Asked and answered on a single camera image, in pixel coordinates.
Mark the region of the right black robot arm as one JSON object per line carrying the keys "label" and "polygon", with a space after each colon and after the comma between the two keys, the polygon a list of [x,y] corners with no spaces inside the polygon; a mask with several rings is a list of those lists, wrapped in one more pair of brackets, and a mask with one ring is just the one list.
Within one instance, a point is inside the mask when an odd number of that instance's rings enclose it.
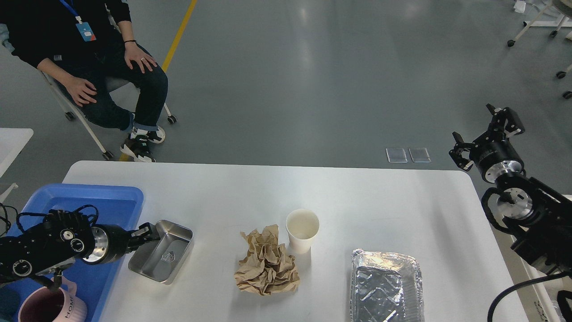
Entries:
{"label": "right black robot arm", "polygon": [[492,120],[471,142],[453,132],[449,156],[463,171],[476,166],[482,179],[492,184],[481,198],[490,225],[515,237],[511,249],[544,274],[515,284],[496,296],[488,309],[492,321],[499,302],[513,291],[538,283],[571,277],[571,201],[545,183],[527,177],[525,165],[509,139],[525,132],[517,113],[509,107],[487,104]]}

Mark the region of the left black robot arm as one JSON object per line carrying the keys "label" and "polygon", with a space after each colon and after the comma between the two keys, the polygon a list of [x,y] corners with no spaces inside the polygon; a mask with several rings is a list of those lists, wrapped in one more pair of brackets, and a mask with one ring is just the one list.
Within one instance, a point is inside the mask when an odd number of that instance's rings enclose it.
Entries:
{"label": "left black robot arm", "polygon": [[16,214],[21,234],[1,236],[1,285],[31,279],[56,291],[63,283],[63,271],[76,259],[88,265],[112,263],[160,239],[155,225],[149,222],[127,231],[119,225],[99,224],[99,211],[85,215],[86,208]]}

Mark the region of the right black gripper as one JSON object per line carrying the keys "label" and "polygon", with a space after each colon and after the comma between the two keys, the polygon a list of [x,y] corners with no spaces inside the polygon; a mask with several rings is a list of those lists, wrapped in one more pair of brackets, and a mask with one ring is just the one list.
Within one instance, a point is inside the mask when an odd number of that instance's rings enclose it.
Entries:
{"label": "right black gripper", "polygon": [[497,108],[487,104],[486,108],[492,114],[492,120],[485,132],[486,144],[465,142],[462,136],[454,131],[454,147],[449,151],[453,162],[463,171],[468,172],[475,164],[482,179],[495,183],[496,179],[507,173],[522,173],[524,161],[507,140],[523,134],[525,127],[517,112],[509,107]]}

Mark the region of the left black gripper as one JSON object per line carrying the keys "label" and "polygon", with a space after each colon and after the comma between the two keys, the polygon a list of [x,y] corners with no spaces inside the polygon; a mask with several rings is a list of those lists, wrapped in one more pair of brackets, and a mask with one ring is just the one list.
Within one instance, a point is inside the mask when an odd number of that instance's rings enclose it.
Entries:
{"label": "left black gripper", "polygon": [[91,230],[95,239],[94,250],[83,258],[88,265],[117,261],[146,243],[161,239],[156,226],[149,222],[133,231],[125,230],[119,225],[95,225]]}

